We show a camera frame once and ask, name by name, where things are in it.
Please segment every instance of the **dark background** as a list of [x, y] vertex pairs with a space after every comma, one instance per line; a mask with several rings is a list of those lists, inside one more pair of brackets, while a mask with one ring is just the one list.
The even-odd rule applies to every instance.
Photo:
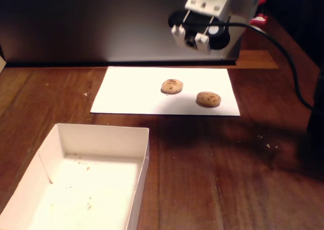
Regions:
[[267, 0], [272, 16], [318, 65], [324, 65], [324, 0]]

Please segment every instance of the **red component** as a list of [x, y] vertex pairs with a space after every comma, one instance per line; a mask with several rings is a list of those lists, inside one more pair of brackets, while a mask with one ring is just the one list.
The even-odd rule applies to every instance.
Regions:
[[259, 5], [265, 4], [267, 0], [259, 0]]

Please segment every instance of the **silver metal panel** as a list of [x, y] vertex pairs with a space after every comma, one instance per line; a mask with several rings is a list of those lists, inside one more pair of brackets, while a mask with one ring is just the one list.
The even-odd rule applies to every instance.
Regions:
[[0, 0], [0, 44], [7, 62], [237, 60], [235, 44], [211, 55], [176, 46], [168, 17], [186, 1]]

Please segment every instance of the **white paper sheet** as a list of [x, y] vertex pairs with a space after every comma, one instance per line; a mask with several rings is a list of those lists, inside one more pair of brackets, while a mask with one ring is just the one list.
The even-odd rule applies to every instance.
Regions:
[[[161, 93], [167, 79], [183, 82], [176, 95]], [[221, 104], [206, 108], [196, 103], [199, 92], [218, 94]], [[226, 69], [109, 67], [92, 105], [93, 113], [239, 116]]]

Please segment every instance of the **box flap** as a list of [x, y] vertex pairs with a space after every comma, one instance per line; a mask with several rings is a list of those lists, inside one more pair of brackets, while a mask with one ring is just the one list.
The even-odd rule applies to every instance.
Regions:
[[67, 154], [145, 157], [148, 128], [80, 124], [58, 124], [58, 127]]

